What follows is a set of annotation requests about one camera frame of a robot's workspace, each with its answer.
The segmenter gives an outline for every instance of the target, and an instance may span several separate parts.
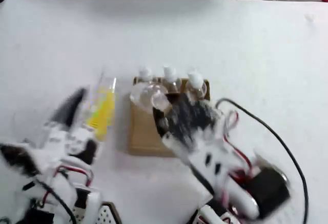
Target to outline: cardboard tray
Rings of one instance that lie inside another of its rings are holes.
[[[185,90],[187,81],[188,79],[182,79],[182,92]],[[204,81],[207,86],[205,99],[210,100],[210,83],[207,80]],[[135,85],[136,82],[137,77],[134,78],[133,85]],[[131,126],[128,152],[138,156],[174,157],[174,154],[161,142],[155,127],[153,115],[143,111],[133,102],[131,102]]]

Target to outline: robotic hand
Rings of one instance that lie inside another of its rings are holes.
[[[267,217],[289,198],[286,176],[261,158],[249,160],[228,140],[237,112],[224,115],[181,94],[171,109],[153,109],[162,142],[213,195],[189,223],[239,223]]]
[[[86,90],[75,92],[44,124],[44,138],[37,148],[28,143],[0,142],[0,154],[7,165],[31,180],[15,192],[15,210],[6,217],[7,223],[90,224],[97,223],[102,212],[106,212],[108,223],[120,223],[113,204],[103,202],[101,193],[90,187],[91,165],[113,111],[112,90],[107,89],[97,100],[84,121],[73,125]],[[85,175],[85,183],[73,180],[77,175],[72,178],[72,172]]]

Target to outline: black cable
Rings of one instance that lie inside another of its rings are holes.
[[[269,126],[267,125],[264,121],[262,121],[260,118],[258,118],[257,116],[253,115],[251,112],[249,112],[248,110],[246,110],[245,108],[243,108],[242,106],[240,106],[239,104],[235,103],[234,101],[232,101],[231,99],[228,98],[221,98],[219,99],[216,104],[215,104],[215,108],[217,109],[219,107],[219,105],[222,102],[228,102],[234,106],[236,106],[238,109],[242,110],[245,114],[249,115],[251,118],[257,120],[259,123],[261,123],[263,126],[265,126],[281,143],[281,145],[284,147],[284,149],[287,151],[289,157],[291,158],[291,160],[293,161],[299,176],[301,177],[302,183],[303,183],[303,190],[304,190],[304,218],[303,218],[303,224],[306,224],[306,222],[308,221],[308,212],[309,212],[309,193],[308,193],[308,187],[306,185],[306,180],[305,180],[305,176],[298,164],[298,162],[296,161],[294,155],[292,154],[292,152],[290,151],[290,149],[287,147],[287,145],[285,144],[285,142],[280,138],[280,136]]]
[[[64,209],[66,210],[67,214],[71,217],[72,224],[77,224],[76,218],[75,218],[73,212],[67,206],[67,204],[58,196],[58,194],[55,193],[55,191],[50,186],[48,186],[46,183],[44,183],[44,182],[42,182],[42,181],[40,181],[38,179],[35,179],[35,181],[38,184],[40,184],[46,191],[50,192],[54,196],[54,198],[56,198],[56,200],[64,207]]]

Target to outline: white table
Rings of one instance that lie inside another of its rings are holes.
[[[210,81],[212,100],[236,100],[286,141],[309,184],[309,223],[325,223],[327,39],[324,3],[6,0],[0,4],[0,135],[33,139],[66,96],[95,83],[105,69],[118,78],[116,122],[95,164],[94,186],[116,204],[123,223],[184,223],[207,192],[177,159],[125,152],[128,92],[142,65],[162,75],[162,65],[170,64],[181,76],[196,67]],[[290,177],[294,213],[286,209],[270,223],[300,223],[301,182],[279,143],[243,114],[232,136],[242,150],[266,150]],[[17,179],[3,165],[1,172],[5,213]]]

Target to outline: red cable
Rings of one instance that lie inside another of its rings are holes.
[[[223,136],[223,139],[225,142],[227,142],[229,145],[231,145],[235,151],[246,161],[247,165],[249,166],[250,170],[252,169],[252,164],[251,164],[251,161],[248,159],[248,157],[242,153],[237,147],[235,147],[232,143],[229,142],[229,140],[227,139],[227,136],[224,135]]]
[[[59,170],[60,170],[61,168],[65,168],[65,169],[67,169],[67,170],[69,170],[69,171],[73,171],[73,172],[77,172],[77,173],[84,174],[84,175],[87,177],[86,187],[90,186],[90,184],[91,184],[91,182],[92,182],[92,180],[93,180],[93,172],[92,172],[92,170],[90,170],[90,174],[91,174],[91,176],[90,176],[90,178],[89,178],[89,176],[88,176],[88,174],[86,173],[86,171],[84,171],[84,170],[82,170],[82,169],[80,169],[80,168],[74,168],[74,167],[65,166],[65,165],[60,165],[60,166],[56,169],[56,171],[54,172],[53,177],[55,177],[55,176],[57,175],[57,173],[59,172]],[[42,207],[42,208],[43,208],[43,206],[44,206],[45,203],[46,203],[46,200],[47,200],[48,195],[49,195],[49,192],[47,191],[47,192],[45,193],[45,195],[43,196],[43,199],[42,199],[42,204],[41,204],[41,207]]]

